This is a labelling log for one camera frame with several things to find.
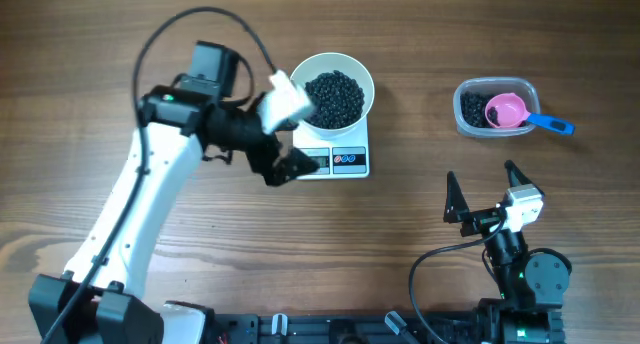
wood grain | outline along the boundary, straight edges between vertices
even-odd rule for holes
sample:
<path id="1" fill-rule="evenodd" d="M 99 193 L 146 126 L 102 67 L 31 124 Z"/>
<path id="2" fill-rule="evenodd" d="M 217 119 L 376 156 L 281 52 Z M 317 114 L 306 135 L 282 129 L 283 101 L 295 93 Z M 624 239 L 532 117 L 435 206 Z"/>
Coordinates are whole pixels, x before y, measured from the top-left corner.
<path id="1" fill-rule="evenodd" d="M 61 271 L 124 163 L 133 58 L 165 18 L 197 5 L 242 15 L 286 70 L 324 51 L 362 61 L 377 91 L 372 175 L 271 189 L 240 155 L 231 167 L 203 164 L 162 230 L 151 306 L 408 310 L 415 258 L 463 242 L 442 223 L 447 171 L 483 208 L 502 197 L 502 163 L 512 159 L 548 194 L 525 231 L 529 245 L 574 263 L 563 310 L 569 342 L 640 342 L 638 1 L 0 0 L 0 343 L 37 341 L 26 300 L 33 279 Z M 157 43 L 143 89 L 183 71 L 197 39 L 240 51 L 268 87 L 246 34 L 203 15 Z M 455 88 L 501 75 L 531 81 L 543 112 L 574 122 L 576 135 L 459 135 Z M 427 261 L 416 281 L 423 308 L 470 309 L 497 296 L 480 251 Z"/>

black mounting base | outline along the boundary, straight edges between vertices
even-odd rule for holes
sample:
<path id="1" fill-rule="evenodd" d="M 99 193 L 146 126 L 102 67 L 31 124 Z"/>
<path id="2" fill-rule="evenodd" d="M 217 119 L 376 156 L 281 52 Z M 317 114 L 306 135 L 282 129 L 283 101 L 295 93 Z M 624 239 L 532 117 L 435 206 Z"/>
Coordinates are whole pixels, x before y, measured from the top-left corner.
<path id="1" fill-rule="evenodd" d="M 403 315 L 409 333 L 423 344 L 436 343 L 426 329 L 410 315 Z M 395 335 L 384 322 L 384 316 L 295 316 L 289 317 L 287 335 L 272 335 L 272 317 L 256 315 L 216 314 L 216 322 L 222 326 L 232 344 L 406 344 L 407 341 Z M 430 314 L 427 320 L 432 327 L 442 333 L 450 343 L 477 343 L 475 314 L 473 312 L 447 312 Z M 336 337 L 335 327 L 354 328 L 360 340 L 341 340 Z"/>

blue scoop handle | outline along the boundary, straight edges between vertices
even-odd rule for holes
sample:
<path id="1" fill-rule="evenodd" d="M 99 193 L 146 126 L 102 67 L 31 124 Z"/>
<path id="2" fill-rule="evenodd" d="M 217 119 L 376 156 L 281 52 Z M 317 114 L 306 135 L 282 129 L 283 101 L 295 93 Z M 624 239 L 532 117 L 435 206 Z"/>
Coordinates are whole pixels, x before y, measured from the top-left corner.
<path id="1" fill-rule="evenodd" d="M 562 135 L 573 135 L 576 127 L 566 120 L 552 117 L 551 115 L 542 115 L 531 113 L 527 118 L 527 121 L 531 124 L 535 124 L 539 127 L 551 130 Z"/>

digital kitchen scale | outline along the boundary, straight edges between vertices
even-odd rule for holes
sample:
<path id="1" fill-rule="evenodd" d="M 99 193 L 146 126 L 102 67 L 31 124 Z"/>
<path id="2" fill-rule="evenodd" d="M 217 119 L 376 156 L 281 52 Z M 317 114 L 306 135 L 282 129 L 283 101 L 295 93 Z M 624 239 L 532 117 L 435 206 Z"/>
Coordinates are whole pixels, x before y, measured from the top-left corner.
<path id="1" fill-rule="evenodd" d="M 331 138 L 321 138 L 313 129 L 300 123 L 293 132 L 293 146 L 314 159 L 320 169 L 298 180 L 354 179 L 369 176 L 369 137 L 367 119 L 353 129 Z"/>

white bowl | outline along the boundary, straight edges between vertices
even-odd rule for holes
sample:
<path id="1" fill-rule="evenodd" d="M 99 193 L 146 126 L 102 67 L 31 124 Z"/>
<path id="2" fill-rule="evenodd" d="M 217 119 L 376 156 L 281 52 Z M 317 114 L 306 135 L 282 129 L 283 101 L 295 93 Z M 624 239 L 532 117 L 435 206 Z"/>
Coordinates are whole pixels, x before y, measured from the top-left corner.
<path id="1" fill-rule="evenodd" d="M 296 70 L 291 74 L 291 80 L 304 87 L 307 82 L 317 78 L 318 75 L 322 73 L 331 73 L 334 70 L 339 70 L 349 78 L 355 79 L 358 85 L 362 88 L 362 92 L 364 93 L 362 115 L 355 123 L 339 129 L 322 129 L 313 126 L 306 121 L 300 122 L 300 126 L 305 127 L 320 138 L 336 137 L 349 132 L 355 128 L 358 123 L 364 120 L 373 106 L 373 97 L 375 95 L 373 78 L 364 65 L 348 55 L 340 53 L 321 53 L 314 55 L 298 65 Z"/>

